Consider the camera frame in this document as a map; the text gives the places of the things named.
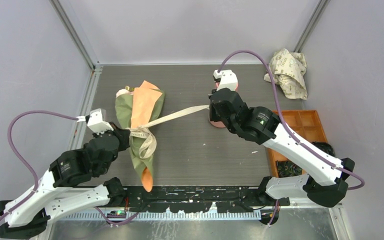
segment white wall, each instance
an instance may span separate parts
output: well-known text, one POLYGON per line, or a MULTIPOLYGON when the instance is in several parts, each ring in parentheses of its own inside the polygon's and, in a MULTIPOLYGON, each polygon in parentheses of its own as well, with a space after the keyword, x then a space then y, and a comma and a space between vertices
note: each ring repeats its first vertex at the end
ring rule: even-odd
MULTIPOLYGON (((49 1, 0 0, 0 200, 12 200, 33 185, 8 145, 10 121, 29 110, 77 116, 90 74, 49 1)), ((29 115, 16 123, 14 142, 42 175, 67 150, 73 125, 29 115)))
POLYGON ((303 52, 305 106, 366 180, 344 199, 355 239, 384 239, 384 1, 330 1, 303 52))
MULTIPOLYGON (((218 64, 238 49, 265 58, 293 50, 319 0, 63 2, 69 2, 66 9, 71 4, 70 18, 78 20, 101 64, 218 64)), ((258 60, 242 54, 231 62, 258 60)))

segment pink round object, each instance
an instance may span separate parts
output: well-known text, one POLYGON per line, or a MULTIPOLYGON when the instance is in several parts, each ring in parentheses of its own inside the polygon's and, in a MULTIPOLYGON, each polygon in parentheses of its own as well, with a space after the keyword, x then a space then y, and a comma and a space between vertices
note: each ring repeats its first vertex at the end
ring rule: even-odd
MULTIPOLYGON (((215 83, 215 88, 218 88, 218 87, 219 87, 219 83, 216 82, 216 83, 215 83)), ((238 90, 238 87, 239 87, 239 83, 236 84, 236 88, 235 88, 234 90, 237 91, 237 90, 238 90)), ((220 128, 220 129, 222 129, 222 128, 225 128, 225 127, 226 127, 226 126, 223 124, 223 122, 221 122, 221 121, 210 121, 210 114, 208 114, 208 120, 209 120, 209 123, 210 123, 211 125, 213 125, 214 127, 216 127, 216 128, 220 128)))

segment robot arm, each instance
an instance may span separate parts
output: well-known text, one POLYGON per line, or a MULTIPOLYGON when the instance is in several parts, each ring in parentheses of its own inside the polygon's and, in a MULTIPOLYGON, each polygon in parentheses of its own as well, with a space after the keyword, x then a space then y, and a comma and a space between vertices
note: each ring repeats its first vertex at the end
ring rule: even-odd
MULTIPOLYGON (((28 239, 43 232, 47 224, 84 208, 122 204, 126 194, 118 178, 72 197, 58 199, 58 195, 78 184, 106 174, 118 153, 129 147, 130 131, 119 129, 104 117, 101 109, 85 117, 94 139, 81 149, 62 153, 50 164, 34 195, 5 217, 5 223, 0 226, 1 238, 28 239)), ((15 200, 0 201, 0 215, 32 191, 33 186, 15 200)))
MULTIPOLYGON (((281 153, 307 172, 294 177, 264 178, 265 189, 261 190, 270 198, 308 197, 325 207, 333 207, 344 198, 348 188, 345 179, 348 175, 330 167, 297 144, 280 124, 277 114, 262 106, 248 107, 239 94, 228 87, 213 90, 209 99, 210 111, 213 113, 210 115, 211 121, 223 122, 229 132, 281 153)), ((354 169, 351 159, 330 156, 290 130, 302 143, 310 146, 319 155, 325 156, 333 164, 350 171, 354 169)))

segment beige patterned paper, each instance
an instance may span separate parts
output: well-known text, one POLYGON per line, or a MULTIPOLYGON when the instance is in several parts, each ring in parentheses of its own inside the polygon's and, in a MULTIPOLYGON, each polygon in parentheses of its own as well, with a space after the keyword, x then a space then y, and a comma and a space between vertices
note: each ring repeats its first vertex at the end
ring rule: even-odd
MULTIPOLYGON (((307 62, 303 53, 289 52, 283 48, 274 53, 268 66, 273 73, 274 82, 282 88, 288 99, 307 99, 304 82, 307 62)), ((270 82, 268 73, 265 74, 264 80, 270 82)))

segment crumpled paper bag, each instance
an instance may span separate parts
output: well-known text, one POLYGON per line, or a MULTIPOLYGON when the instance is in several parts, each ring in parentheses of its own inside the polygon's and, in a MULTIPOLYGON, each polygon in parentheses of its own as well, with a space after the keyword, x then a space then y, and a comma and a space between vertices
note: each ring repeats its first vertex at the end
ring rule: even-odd
MULTIPOLYGON (((288 99, 307 99, 307 88, 304 74, 307 71, 307 62, 303 53, 289 52, 285 48, 274 53, 268 64, 273 73, 274 81, 283 90, 288 99)), ((264 80, 270 82, 266 73, 264 80)))
MULTIPOLYGON (((140 87, 122 89, 115 98, 115 112, 121 128, 137 128, 158 119, 164 104, 165 93, 150 82, 143 81, 140 87)), ((150 192, 154 185, 154 154, 140 155, 145 139, 130 136, 129 153, 134 170, 140 177, 143 188, 150 192)))

